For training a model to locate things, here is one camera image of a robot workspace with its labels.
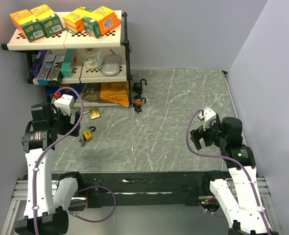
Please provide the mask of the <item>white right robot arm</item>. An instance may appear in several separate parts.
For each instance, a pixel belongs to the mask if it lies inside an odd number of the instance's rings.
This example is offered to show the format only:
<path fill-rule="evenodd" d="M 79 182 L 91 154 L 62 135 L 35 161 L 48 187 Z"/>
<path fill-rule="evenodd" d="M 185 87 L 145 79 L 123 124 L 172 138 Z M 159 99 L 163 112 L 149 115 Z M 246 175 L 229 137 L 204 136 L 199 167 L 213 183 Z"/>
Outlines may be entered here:
<path fill-rule="evenodd" d="M 257 183 L 256 163 L 252 149 L 243 144 L 242 121 L 235 117 L 219 119 L 212 109 L 197 111 L 196 116 L 203 121 L 196 130 L 187 128 L 186 145 L 189 150 L 192 141 L 197 150 L 200 140 L 205 146 L 217 146 L 234 183 L 236 194 L 230 191 L 221 172 L 208 173 L 202 182 L 202 191 L 214 195 L 229 224 L 230 235 L 275 235 L 265 215 L 265 208 Z"/>

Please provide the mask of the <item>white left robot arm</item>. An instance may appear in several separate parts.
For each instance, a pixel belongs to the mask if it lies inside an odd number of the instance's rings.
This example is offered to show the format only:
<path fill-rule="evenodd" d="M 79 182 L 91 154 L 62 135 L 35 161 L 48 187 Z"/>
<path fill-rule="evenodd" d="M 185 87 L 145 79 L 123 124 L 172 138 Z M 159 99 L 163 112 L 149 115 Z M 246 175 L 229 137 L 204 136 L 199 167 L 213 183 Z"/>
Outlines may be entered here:
<path fill-rule="evenodd" d="M 15 222 L 19 235 L 64 235 L 72 196 L 81 196 L 85 185 L 79 172 L 65 173 L 52 191 L 53 157 L 58 135 L 77 137 L 80 112 L 71 123 L 72 103 L 55 101 L 31 107 L 32 120 L 22 137 L 27 162 L 27 200 L 22 220 Z"/>

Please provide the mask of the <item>orange padlock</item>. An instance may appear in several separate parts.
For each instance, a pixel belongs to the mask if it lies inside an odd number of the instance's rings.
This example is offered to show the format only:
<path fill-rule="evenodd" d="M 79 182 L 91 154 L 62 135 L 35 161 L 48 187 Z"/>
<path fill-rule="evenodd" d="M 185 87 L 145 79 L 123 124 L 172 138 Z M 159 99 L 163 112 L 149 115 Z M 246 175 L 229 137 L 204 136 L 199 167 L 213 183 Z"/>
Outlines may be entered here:
<path fill-rule="evenodd" d="M 141 97 L 139 99 L 135 99 L 133 102 L 133 108 L 136 108 L 136 107 L 142 108 L 142 105 L 145 103 L 146 103 L 146 98 L 144 98 L 144 97 Z"/>

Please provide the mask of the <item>yellow padlock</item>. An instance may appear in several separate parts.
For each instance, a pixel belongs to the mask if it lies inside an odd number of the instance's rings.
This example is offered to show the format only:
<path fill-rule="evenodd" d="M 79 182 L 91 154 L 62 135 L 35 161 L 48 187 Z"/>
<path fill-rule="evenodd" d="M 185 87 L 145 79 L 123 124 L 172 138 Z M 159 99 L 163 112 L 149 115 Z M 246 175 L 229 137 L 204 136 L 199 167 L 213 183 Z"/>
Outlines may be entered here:
<path fill-rule="evenodd" d="M 90 126 L 88 130 L 82 133 L 85 142 L 90 141 L 93 138 L 93 132 L 96 130 L 95 126 Z"/>

